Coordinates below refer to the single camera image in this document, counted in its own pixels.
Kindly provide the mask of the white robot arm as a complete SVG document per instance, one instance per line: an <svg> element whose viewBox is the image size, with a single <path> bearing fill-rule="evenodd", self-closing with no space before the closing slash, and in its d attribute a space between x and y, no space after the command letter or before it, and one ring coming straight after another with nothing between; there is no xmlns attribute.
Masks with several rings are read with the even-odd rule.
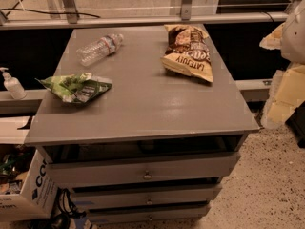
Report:
<svg viewBox="0 0 305 229"><path fill-rule="evenodd" d="M305 63L305 7L299 4L287 18L281 39L281 55L296 63Z"/></svg>

